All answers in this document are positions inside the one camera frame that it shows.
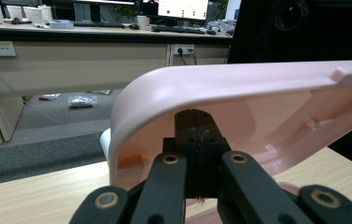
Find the white cup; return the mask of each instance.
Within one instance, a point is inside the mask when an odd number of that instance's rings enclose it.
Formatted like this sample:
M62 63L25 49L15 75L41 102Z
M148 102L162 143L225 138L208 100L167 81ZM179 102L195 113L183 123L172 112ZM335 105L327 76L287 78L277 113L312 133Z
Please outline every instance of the white cup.
M41 10L42 10L42 21L43 22L49 22L49 21L53 20L50 7L38 6L38 8L41 8Z
M13 20L15 18L22 19L21 7L7 6L7 11L9 12L10 18Z
M144 29L146 26L149 25L149 18L146 16L137 16L137 24L140 29Z
M27 20L31 21L33 24L42 24L42 9L36 7L23 7L26 13Z

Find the computer mouse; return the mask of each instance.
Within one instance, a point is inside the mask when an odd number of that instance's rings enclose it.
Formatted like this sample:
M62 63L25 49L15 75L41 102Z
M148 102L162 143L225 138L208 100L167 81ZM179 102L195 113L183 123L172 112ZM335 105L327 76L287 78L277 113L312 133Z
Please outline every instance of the computer mouse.
M132 30L139 30L140 29L140 26L138 24L130 24L129 25L129 29L132 29Z
M217 34L217 32L215 32L213 30L207 30L205 33L208 35L216 35Z

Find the desk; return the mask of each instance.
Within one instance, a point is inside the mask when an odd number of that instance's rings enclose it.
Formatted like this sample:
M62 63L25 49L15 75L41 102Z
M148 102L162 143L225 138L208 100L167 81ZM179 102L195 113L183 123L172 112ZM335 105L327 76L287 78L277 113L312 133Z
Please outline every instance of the desk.
M124 88L148 71L182 64L173 56L174 44L194 44L199 64L224 63L234 41L120 28L44 30L32 24L0 24L0 40L13 41L16 57L0 57L0 74L17 94L0 79L0 144L10 141L16 127L20 96Z
M329 148L276 175L277 182L320 184L352 201L352 161ZM0 184L0 223L67 223L84 198L108 183L106 162ZM216 206L191 205L187 217Z

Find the pink plastic container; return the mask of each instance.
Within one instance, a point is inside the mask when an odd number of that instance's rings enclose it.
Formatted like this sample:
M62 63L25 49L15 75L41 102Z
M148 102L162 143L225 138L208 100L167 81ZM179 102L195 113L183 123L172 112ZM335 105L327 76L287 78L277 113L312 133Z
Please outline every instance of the pink plastic container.
M144 180L162 139L175 136L175 113L192 108L213 116L232 150L276 175L352 130L352 61L176 66L137 78L101 137L109 184Z

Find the light wood tabletop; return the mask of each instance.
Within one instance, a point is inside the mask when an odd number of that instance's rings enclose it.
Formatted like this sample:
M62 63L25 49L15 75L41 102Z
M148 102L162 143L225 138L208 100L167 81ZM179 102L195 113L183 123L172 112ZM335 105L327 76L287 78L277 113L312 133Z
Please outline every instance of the light wood tabletop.
M324 185L352 201L352 161L328 148L276 175L275 180ZM105 161L0 184L0 223L68 223L85 197L107 184ZM190 205L186 216L215 206L214 199Z

